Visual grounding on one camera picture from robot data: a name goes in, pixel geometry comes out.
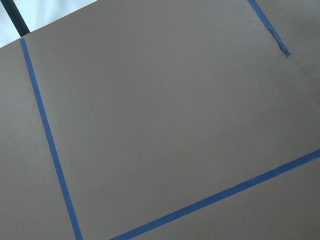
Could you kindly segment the black pole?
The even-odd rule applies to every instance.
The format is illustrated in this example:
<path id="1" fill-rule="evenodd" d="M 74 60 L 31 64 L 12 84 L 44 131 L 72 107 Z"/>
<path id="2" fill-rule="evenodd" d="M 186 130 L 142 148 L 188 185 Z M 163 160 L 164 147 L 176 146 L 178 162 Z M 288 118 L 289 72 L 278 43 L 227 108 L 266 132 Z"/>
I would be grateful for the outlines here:
<path id="1" fill-rule="evenodd" d="M 3 5 L 20 37 L 24 37 L 25 35 L 29 34 L 30 30 L 15 2 L 13 0 L 1 0 L 1 4 Z"/>

